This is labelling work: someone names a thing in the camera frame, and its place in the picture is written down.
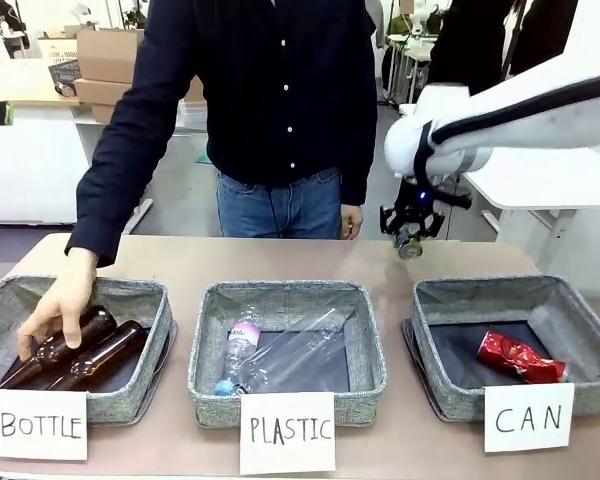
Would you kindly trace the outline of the person's left hand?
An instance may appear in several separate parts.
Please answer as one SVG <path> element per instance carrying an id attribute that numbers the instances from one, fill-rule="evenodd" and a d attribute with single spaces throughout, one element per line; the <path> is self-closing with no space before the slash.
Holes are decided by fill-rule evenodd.
<path id="1" fill-rule="evenodd" d="M 360 206 L 341 205 L 341 238 L 343 240 L 355 239 L 363 225 L 363 212 Z"/>

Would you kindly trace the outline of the person's right hand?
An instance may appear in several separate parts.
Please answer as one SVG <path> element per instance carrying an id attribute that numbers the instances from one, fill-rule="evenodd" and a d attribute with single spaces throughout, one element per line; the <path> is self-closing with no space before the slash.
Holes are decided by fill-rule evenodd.
<path id="1" fill-rule="evenodd" d="M 98 256 L 90 250 L 76 247 L 69 251 L 64 269 L 18 330 L 22 361 L 31 356 L 32 340 L 44 340 L 52 330 L 62 331 L 69 348 L 80 346 L 80 316 L 92 293 L 97 263 Z"/>

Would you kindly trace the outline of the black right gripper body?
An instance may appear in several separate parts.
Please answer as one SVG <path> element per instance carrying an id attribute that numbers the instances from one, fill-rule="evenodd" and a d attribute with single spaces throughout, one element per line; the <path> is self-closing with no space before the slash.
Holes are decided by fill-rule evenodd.
<path id="1" fill-rule="evenodd" d="M 419 231 L 420 222 L 436 212 L 433 208 L 433 194 L 417 184 L 402 179 L 397 198 L 392 207 L 400 214 L 400 230 Z"/>

